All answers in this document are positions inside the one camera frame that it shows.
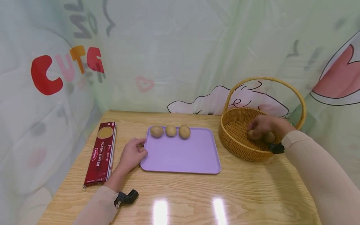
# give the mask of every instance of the spaghetti package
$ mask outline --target spaghetti package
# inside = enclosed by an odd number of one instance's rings
[[[115,150],[116,122],[101,123],[87,169],[84,188],[110,177]]]

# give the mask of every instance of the wooden table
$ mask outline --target wooden table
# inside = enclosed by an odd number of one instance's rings
[[[285,155],[262,163],[235,157],[219,140],[220,116],[108,111],[101,119],[107,121],[118,123],[114,166],[125,144],[144,137],[151,125],[183,123],[212,130],[222,166],[218,175],[145,172],[138,166],[123,192],[136,189],[139,197],[133,205],[120,208],[113,224],[320,224],[311,196]],[[82,188],[97,130],[98,126],[39,225],[72,224],[99,188]]]

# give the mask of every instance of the plastic tray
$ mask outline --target plastic tray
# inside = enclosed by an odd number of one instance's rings
[[[221,164],[214,135],[207,128],[190,127],[190,137],[182,139],[179,136],[179,127],[176,127],[176,136],[164,134],[154,138],[150,128],[146,133],[147,141],[144,148],[148,155],[140,162],[146,171],[182,172],[198,174],[218,174]]]

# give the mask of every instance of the sleeve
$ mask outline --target sleeve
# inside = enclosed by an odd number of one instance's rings
[[[289,132],[282,144],[314,199],[321,223],[359,224],[360,191],[336,160],[300,131]]]
[[[100,187],[77,216],[73,225],[109,225],[117,213],[117,208],[114,206],[117,196],[118,193],[110,188]]]

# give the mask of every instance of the hand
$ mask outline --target hand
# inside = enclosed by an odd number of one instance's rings
[[[112,172],[104,186],[110,188],[116,193],[121,190],[121,185],[127,174],[148,155],[148,151],[138,146],[144,145],[145,142],[145,138],[133,138],[125,145],[120,157],[119,165]]]
[[[274,116],[258,115],[249,124],[247,131],[254,130],[254,139],[260,139],[268,132],[274,132],[283,138],[290,131],[296,130],[287,120]]]
[[[122,151],[118,167],[127,172],[130,172],[133,168],[135,168],[141,160],[148,155],[148,151],[139,146],[144,145],[145,142],[146,138],[132,138],[125,145],[124,150]]]

